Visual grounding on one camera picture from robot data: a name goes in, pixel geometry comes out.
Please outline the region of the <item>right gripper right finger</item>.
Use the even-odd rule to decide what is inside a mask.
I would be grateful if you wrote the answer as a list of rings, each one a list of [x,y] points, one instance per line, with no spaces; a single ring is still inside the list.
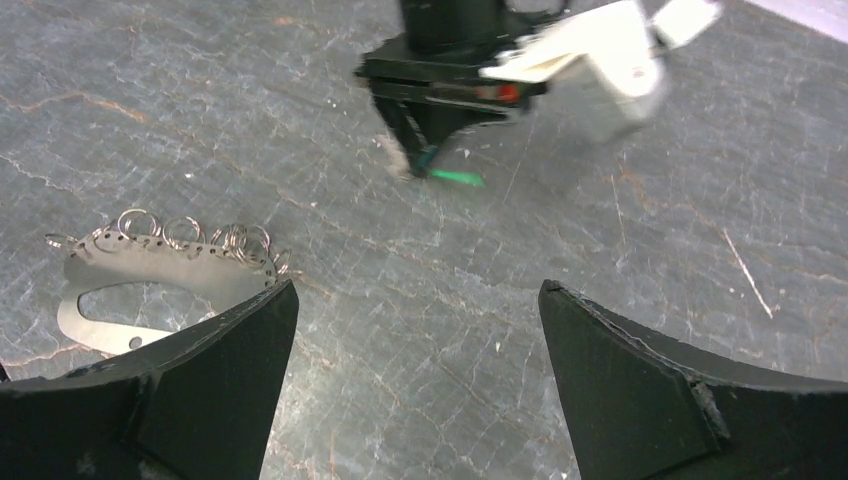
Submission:
[[[731,360],[547,280],[538,306],[585,479],[843,479],[847,386]]]

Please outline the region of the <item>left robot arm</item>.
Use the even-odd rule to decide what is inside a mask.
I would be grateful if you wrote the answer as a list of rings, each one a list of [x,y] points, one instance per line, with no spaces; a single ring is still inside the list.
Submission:
[[[545,82],[487,79],[480,70],[563,19],[570,4],[519,11],[499,0],[408,0],[399,9],[402,33],[363,54],[355,75],[398,142],[406,174],[427,178],[436,175],[436,156],[454,134],[505,123],[546,93]]]

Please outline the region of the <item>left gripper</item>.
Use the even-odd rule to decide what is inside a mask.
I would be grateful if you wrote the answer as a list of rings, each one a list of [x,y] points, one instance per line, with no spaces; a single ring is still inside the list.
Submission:
[[[372,94],[374,106],[399,143],[414,177],[429,176],[437,155],[461,131],[508,123],[527,113],[549,83],[486,78],[503,44],[464,46],[417,53],[400,34],[365,53],[355,75]]]

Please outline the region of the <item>key with green tag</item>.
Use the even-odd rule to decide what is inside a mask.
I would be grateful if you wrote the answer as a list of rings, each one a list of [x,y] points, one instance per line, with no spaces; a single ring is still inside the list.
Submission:
[[[433,162],[439,153],[437,146],[428,147],[412,164],[411,173],[419,178],[436,178],[457,182],[464,185],[480,186],[484,185],[482,177],[477,173],[447,171],[433,167]]]

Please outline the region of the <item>metal key organizer plate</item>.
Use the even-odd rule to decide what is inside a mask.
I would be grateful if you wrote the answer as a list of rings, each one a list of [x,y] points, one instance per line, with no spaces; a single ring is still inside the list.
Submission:
[[[259,225],[228,224],[205,234],[190,216],[161,222],[152,212],[130,208],[87,236],[48,233],[48,245],[64,250],[67,281],[57,311],[61,332],[76,343],[121,355],[167,337],[165,330],[92,320],[79,308],[82,296],[131,283],[185,289],[226,311],[293,273],[292,253],[276,251]]]

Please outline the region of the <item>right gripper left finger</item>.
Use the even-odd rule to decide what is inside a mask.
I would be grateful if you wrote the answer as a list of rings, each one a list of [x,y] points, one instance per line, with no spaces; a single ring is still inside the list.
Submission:
[[[284,282],[63,376],[1,387],[5,479],[256,479],[299,311]]]

